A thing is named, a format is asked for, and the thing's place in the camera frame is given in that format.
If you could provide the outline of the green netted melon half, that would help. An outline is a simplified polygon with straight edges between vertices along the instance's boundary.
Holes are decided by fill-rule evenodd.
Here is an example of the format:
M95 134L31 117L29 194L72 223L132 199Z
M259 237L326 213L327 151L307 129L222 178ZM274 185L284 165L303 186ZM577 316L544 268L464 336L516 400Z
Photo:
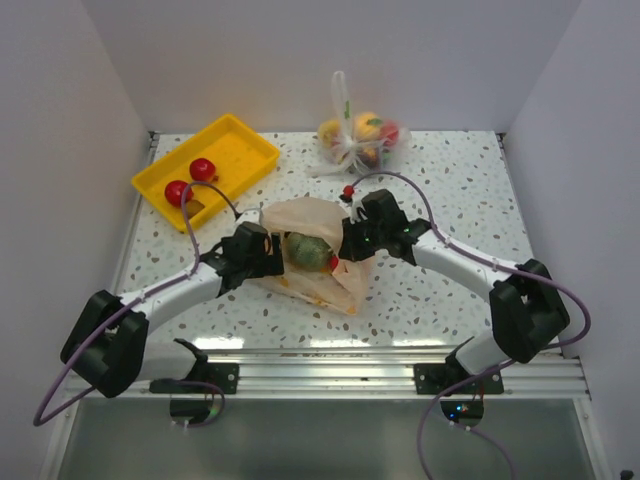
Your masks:
M311 272L326 269L333 255L331 246L324 239L299 232L285 234L284 250L290 264Z

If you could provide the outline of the orange banana print plastic bag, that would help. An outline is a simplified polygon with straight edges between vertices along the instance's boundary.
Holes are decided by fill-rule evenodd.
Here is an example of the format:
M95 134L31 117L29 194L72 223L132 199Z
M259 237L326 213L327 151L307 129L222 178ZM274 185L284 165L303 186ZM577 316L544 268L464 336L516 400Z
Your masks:
M348 217L338 204L312 197L301 197L274 203L262 211L262 223L270 233L278 233L282 241L284 274L258 279L255 283L273 292L299 298L316 306L355 315L361 310L369 291L372 258L352 262L338 257L342 242L342 220ZM319 272L298 269L287 260L284 239L287 232L324 239L340 259L331 271Z

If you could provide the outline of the small red fruit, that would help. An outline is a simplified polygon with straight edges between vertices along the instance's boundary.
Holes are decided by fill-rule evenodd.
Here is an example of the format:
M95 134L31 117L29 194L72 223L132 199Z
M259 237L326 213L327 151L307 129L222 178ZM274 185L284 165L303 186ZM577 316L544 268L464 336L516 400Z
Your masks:
M193 196L194 193L189 184L183 180L173 180L164 189L165 200L176 208L180 208L183 202L190 202Z

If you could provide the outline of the red apple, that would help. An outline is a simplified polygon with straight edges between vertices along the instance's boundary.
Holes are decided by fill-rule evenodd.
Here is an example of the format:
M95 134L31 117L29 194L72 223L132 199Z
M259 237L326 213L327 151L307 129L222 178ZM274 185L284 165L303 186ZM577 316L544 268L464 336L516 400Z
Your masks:
M334 271L339 266L339 263L340 263L340 259L337 256L332 256L329 259L328 267L331 271Z

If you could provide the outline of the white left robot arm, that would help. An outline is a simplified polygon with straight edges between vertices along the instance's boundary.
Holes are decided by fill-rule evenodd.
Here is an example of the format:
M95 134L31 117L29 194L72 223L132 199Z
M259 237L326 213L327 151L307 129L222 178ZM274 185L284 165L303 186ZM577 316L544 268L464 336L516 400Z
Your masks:
M60 358L106 398L134 382L173 380L185 392L212 379L202 350L175 339L151 345L148 338L190 308L237 289L248 279L284 272L281 237L251 222L240 224L198 262L144 289L90 297L64 344Z

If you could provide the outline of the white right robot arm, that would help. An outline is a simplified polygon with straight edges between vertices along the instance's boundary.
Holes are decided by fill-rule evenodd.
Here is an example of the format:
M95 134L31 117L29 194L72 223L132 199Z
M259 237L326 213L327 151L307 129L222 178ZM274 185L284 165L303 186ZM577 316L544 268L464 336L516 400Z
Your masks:
M441 363L415 366L418 392L468 392L490 368L529 363L568 326L568 312L541 262L500 264L476 249L456 247L438 237L431 221L408 219L386 189L358 199L348 185L340 198L351 214L342 221L339 259L364 261L386 251L454 281L489 305L489 331L462 342Z

